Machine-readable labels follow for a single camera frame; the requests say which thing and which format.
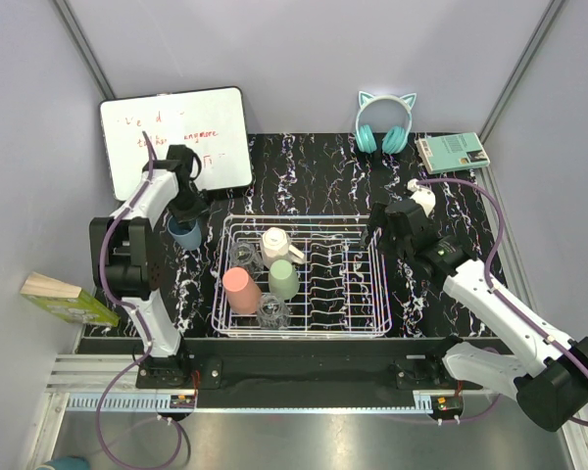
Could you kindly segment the blue plastic cup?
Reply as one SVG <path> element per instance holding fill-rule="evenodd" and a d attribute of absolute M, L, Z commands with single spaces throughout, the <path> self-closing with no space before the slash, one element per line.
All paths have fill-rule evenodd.
<path fill-rule="evenodd" d="M 175 242 L 185 251 L 198 250 L 202 244 L 202 232 L 199 222 L 194 219 L 187 224 L 180 224 L 173 216 L 167 223 L 168 232 Z"/>

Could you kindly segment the green plastic cup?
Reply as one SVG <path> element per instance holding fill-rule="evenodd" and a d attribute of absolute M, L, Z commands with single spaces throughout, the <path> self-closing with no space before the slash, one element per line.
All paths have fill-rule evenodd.
<path fill-rule="evenodd" d="M 286 259 L 276 260 L 269 269 L 269 291 L 284 301 L 290 301 L 299 292 L 296 269 Z"/>

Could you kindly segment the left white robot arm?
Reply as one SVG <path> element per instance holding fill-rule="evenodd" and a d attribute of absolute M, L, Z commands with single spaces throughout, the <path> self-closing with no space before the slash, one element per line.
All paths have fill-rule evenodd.
<path fill-rule="evenodd" d="M 154 228 L 167 213 L 176 243 L 197 250 L 206 238 L 210 208 L 195 184 L 202 164 L 192 149 L 171 145 L 160 160 L 153 145 L 146 148 L 148 162 L 137 189 L 112 214 L 89 224 L 92 271 L 96 286 L 128 314 L 142 340 L 139 386 L 180 388 L 197 374 L 163 301 L 164 250 Z"/>

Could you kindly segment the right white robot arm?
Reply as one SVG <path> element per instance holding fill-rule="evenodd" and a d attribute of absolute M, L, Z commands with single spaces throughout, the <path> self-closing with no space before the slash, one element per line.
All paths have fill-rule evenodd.
<path fill-rule="evenodd" d="M 443 389 L 458 380 L 485 387 L 514 400 L 549 432 L 588 403 L 588 337 L 572 339 L 490 278 L 455 236 L 436 233 L 422 204 L 374 204 L 363 241 L 468 308 L 511 351 L 497 355 L 448 339 L 424 366 L 431 385 Z"/>

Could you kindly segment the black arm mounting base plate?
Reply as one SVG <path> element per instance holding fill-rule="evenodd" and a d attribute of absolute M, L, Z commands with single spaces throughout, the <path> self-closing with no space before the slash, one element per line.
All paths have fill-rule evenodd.
<path fill-rule="evenodd" d="M 198 388 L 209 408 L 397 408 L 414 404 L 399 375 L 411 355 L 434 353 L 445 339 L 189 339 L 196 379 L 177 383 L 139 374 L 139 389 Z"/>

